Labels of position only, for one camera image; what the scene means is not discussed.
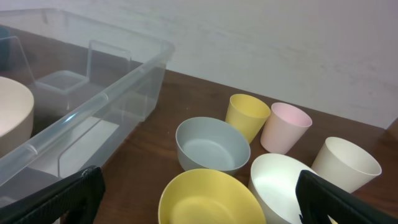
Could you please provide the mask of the yellow cup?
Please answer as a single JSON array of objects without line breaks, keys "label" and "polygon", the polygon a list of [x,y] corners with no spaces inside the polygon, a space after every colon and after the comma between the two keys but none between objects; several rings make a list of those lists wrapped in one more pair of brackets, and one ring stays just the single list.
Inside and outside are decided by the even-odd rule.
[{"label": "yellow cup", "polygon": [[270,114],[271,109],[263,101],[251,95],[234,94],[229,99],[225,121],[250,144]]}]

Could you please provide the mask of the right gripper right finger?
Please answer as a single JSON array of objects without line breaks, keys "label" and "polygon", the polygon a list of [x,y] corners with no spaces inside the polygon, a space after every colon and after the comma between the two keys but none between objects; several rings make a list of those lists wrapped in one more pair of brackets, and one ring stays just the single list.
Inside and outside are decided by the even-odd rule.
[{"label": "right gripper right finger", "polygon": [[364,203],[320,176],[302,170],[295,187],[303,224],[397,224],[397,219]]}]

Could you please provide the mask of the pink cup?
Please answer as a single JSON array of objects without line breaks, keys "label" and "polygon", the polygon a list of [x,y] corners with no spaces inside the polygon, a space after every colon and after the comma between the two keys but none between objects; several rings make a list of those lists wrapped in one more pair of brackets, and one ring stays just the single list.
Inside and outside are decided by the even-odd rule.
[{"label": "pink cup", "polygon": [[311,117],[301,109],[287,103],[273,103],[261,135],[261,145],[268,152],[286,154],[312,123]]}]

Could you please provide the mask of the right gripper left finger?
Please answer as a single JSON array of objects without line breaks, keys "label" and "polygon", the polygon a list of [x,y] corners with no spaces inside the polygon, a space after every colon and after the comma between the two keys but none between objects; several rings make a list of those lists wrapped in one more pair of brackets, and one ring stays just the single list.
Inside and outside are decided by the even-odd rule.
[{"label": "right gripper left finger", "polygon": [[89,166],[1,208],[1,223],[93,223],[105,191],[101,168]]}]

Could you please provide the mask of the cream large bowl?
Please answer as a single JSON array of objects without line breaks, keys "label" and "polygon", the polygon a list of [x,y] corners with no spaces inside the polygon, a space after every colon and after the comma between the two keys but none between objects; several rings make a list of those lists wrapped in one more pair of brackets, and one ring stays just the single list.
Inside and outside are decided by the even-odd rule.
[{"label": "cream large bowl", "polygon": [[1,77],[1,157],[28,141],[34,121],[34,96],[23,84]]}]

